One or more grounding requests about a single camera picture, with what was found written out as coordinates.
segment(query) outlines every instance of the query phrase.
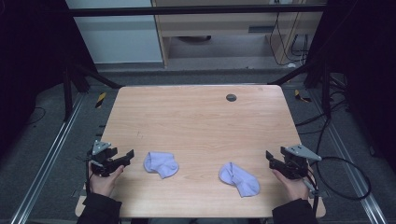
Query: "cable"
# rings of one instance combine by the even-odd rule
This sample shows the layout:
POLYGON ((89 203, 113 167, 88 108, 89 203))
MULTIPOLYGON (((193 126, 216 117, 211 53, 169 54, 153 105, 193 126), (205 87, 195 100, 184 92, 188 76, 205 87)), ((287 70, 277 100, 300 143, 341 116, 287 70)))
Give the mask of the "cable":
MULTIPOLYGON (((341 105, 341 104, 344 104, 344 103, 346 103, 346 102, 347 102, 346 100, 343 100, 343 101, 341 101, 341 102, 335 104, 334 106, 332 106, 332 108, 331 108, 332 112, 336 111, 335 108, 336 108, 337 106, 339 106, 339 105, 341 105)), ((306 124, 311 123, 311 122, 313 122, 313 121, 315 121, 315 120, 317 120, 317 119, 320 119, 320 118, 323 117, 324 115, 325 115, 325 113, 321 113, 321 114, 319 114, 319 115, 314 116, 314 117, 311 118, 311 119, 306 119, 306 120, 304 120, 304 121, 302 121, 302 122, 300 122, 300 123, 296 123, 295 126, 296 126, 296 127, 299 127, 299 126, 306 125, 306 124)))
POLYGON ((276 21, 275 21, 274 29, 273 29, 273 31, 272 31, 272 33, 271 33, 271 35, 270 35, 270 48, 271 48, 271 51, 273 52, 273 54, 274 54, 274 56, 275 56, 274 49, 272 48, 272 35, 273 35, 274 31, 275 31, 275 28, 277 27, 277 32, 278 32, 278 34, 279 34, 279 39, 280 39, 280 42, 281 42, 281 44, 282 44, 283 53, 285 54, 286 58, 287 58, 288 60, 290 60, 290 62, 288 62, 288 63, 279 63, 279 62, 276 60, 276 57, 275 57, 275 61, 276 61, 276 63, 277 63, 278 65, 287 65, 287 64, 289 64, 289 63, 296 63, 296 62, 298 62, 298 60, 293 60, 293 59, 289 58, 288 53, 286 52, 285 44, 283 43, 282 35, 280 34, 279 22, 278 22, 278 20, 279 20, 279 12, 276 13, 276 21))
POLYGON ((43 119, 44 116, 46 116, 47 111, 46 111, 46 109, 44 109, 43 107, 38 106, 38 107, 35 107, 35 109, 41 109, 41 110, 43 111, 43 114, 41 115, 41 117, 40 117, 39 119, 34 120, 34 121, 31 121, 31 122, 28 122, 28 123, 26 123, 26 125, 31 125, 31 124, 37 123, 37 122, 39 122, 41 119, 43 119))
POLYGON ((314 162, 313 162, 313 165, 316 165, 316 166, 317 166, 319 178, 321 179, 321 181, 323 182, 323 184, 324 184, 329 190, 331 190, 333 193, 337 194, 337 195, 340 196, 340 197, 343 197, 343 198, 346 198, 346 199, 349 199, 349 200, 352 200, 352 201, 362 200, 362 199, 367 198, 367 196, 370 195, 370 193, 371 193, 371 191, 372 191, 371 182, 370 182, 369 177, 363 172, 363 170, 362 170, 361 168, 359 168, 359 167, 358 167, 357 165, 355 165, 353 162, 347 161, 347 160, 342 159, 342 158, 338 158, 338 157, 323 157, 323 158, 322 158, 322 161, 329 161, 329 160, 344 161, 344 162, 348 163, 349 165, 355 167, 355 168, 361 173, 361 175, 363 176, 363 178, 364 178, 364 180, 365 180, 365 182, 366 182, 366 184, 367 184, 367 192, 366 192, 364 195, 362 195, 362 196, 353 197, 353 196, 345 195, 344 193, 341 193, 340 191, 337 191, 337 190, 333 189, 333 188, 327 183, 327 181, 323 178, 323 176, 322 176, 322 174, 321 174, 321 172, 320 172, 320 169, 319 169, 319 162, 314 161, 314 162))

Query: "black cloth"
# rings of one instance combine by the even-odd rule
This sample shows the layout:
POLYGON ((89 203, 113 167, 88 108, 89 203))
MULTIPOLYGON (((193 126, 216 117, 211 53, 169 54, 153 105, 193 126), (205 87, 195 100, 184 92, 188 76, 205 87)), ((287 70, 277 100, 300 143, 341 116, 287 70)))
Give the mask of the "black cloth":
POLYGON ((117 224, 122 203, 106 196, 91 193, 84 203, 85 208, 77 224, 117 224))
POLYGON ((275 224, 317 224, 311 204, 298 199, 273 210, 275 224))
MULTIPOLYGON (((122 203, 100 194, 91 193, 83 203, 84 211, 78 224, 116 224, 120 219, 122 203)), ((275 224, 318 224, 311 204, 307 200, 295 200, 273 210, 275 224)))

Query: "white cabinet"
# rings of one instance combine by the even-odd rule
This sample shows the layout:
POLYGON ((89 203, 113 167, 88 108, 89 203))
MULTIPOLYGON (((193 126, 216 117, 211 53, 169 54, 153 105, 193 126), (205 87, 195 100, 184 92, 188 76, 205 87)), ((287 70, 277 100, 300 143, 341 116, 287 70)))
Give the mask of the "white cabinet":
MULTIPOLYGON (((69 8, 151 7, 149 0, 66 0, 69 8)), ((162 63, 153 16, 75 18, 96 64, 162 63)))

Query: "wire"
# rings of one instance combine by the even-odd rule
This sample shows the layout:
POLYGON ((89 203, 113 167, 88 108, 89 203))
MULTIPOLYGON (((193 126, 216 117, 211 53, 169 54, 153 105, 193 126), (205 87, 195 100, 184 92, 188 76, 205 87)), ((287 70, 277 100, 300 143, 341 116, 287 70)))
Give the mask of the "wire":
POLYGON ((41 115, 41 117, 40 117, 39 119, 36 119, 36 120, 34 120, 34 121, 31 121, 31 122, 28 122, 28 123, 26 123, 26 125, 31 125, 31 124, 37 123, 37 122, 39 122, 41 119, 43 119, 44 116, 46 116, 47 111, 46 111, 46 109, 44 109, 43 107, 38 106, 38 107, 35 107, 35 109, 41 109, 41 110, 43 111, 43 114, 41 115))
MULTIPOLYGON (((332 108, 331 108, 332 112, 334 112, 334 111, 337 110, 337 109, 336 109, 337 106, 342 105, 342 104, 345 104, 346 102, 347 102, 346 100, 343 100, 343 101, 341 101, 341 102, 339 102, 339 103, 333 105, 332 108)), ((300 122, 300 123, 296 123, 295 126, 296 126, 296 127, 299 127, 299 126, 306 125, 306 124, 311 123, 311 122, 313 122, 313 121, 315 121, 315 120, 317 120, 317 119, 320 119, 320 118, 323 117, 324 115, 325 115, 325 113, 321 113, 321 114, 319 114, 319 115, 314 116, 314 117, 311 118, 311 119, 306 119, 306 120, 304 120, 304 121, 302 121, 302 122, 300 122)))
POLYGON ((315 153, 317 155, 319 154, 319 147, 320 147, 321 139, 323 137, 324 131, 326 130, 326 127, 330 124, 330 120, 331 120, 331 118, 329 118, 329 117, 326 118, 326 121, 324 122, 323 128, 320 132, 320 136, 319 136, 318 143, 317 143, 317 149, 315 150, 315 153))
POLYGON ((279 63, 279 62, 277 61, 276 57, 275 57, 275 61, 276 61, 276 63, 277 63, 278 65, 287 65, 287 64, 289 64, 289 63, 296 63, 296 62, 298 62, 298 60, 293 60, 293 59, 289 58, 288 53, 286 52, 285 44, 283 43, 282 35, 280 34, 279 22, 278 22, 278 21, 279 21, 279 12, 276 13, 276 21, 275 21, 274 29, 273 29, 273 31, 272 31, 272 33, 271 33, 271 35, 270 35, 270 48, 271 48, 271 51, 273 52, 273 54, 274 54, 274 56, 275 56, 274 49, 272 48, 272 36, 273 36, 274 31, 275 31, 275 28, 277 28, 277 32, 278 32, 278 34, 279 34, 279 39, 280 39, 280 42, 281 42, 281 44, 282 44, 283 53, 285 54, 286 58, 287 58, 288 60, 290 60, 290 62, 288 62, 288 63, 279 63))
POLYGON ((366 184, 367 184, 367 192, 366 192, 364 195, 362 195, 362 196, 354 197, 354 196, 345 195, 344 193, 341 193, 340 191, 335 190, 335 189, 332 188, 332 187, 330 186, 330 184, 327 183, 327 181, 323 178, 323 176, 322 176, 322 174, 321 174, 321 172, 320 172, 320 169, 319 169, 319 162, 317 162, 317 161, 313 162, 313 165, 316 165, 316 166, 317 166, 317 171, 318 171, 318 176, 319 176, 319 178, 321 179, 321 181, 323 182, 323 184, 324 184, 329 190, 331 190, 333 193, 337 194, 337 195, 340 196, 340 197, 343 197, 343 198, 346 198, 346 199, 349 199, 349 200, 352 200, 352 201, 362 200, 362 199, 367 198, 367 197, 370 195, 370 193, 371 193, 371 191, 372 191, 371 182, 370 182, 369 177, 363 172, 363 170, 362 170, 361 168, 359 168, 359 167, 358 167, 357 165, 355 165, 353 162, 347 161, 347 160, 342 159, 342 158, 338 158, 338 157, 323 157, 323 158, 322 158, 322 161, 329 161, 329 160, 343 161, 343 162, 346 162, 347 164, 349 164, 349 165, 355 167, 355 168, 361 173, 361 175, 363 176, 363 178, 364 178, 364 180, 365 180, 365 182, 366 182, 366 184))

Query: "wooden table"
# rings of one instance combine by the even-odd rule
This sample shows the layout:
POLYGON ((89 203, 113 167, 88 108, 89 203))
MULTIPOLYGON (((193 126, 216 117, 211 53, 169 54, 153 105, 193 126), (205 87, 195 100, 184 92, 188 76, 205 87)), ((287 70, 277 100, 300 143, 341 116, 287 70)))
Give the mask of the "wooden table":
MULTIPOLYGON (((112 196, 123 202, 122 217, 271 217, 287 199, 265 150, 282 160, 280 147, 300 144, 282 90, 266 85, 121 88, 102 141, 119 149, 115 158, 134 149, 112 196), (236 101, 226 99, 230 93, 236 101), (147 173, 149 151, 173 153, 178 172, 147 173), (220 181, 229 161, 258 178, 260 194, 241 198, 220 181)), ((320 200, 317 215, 324 214, 320 200)))

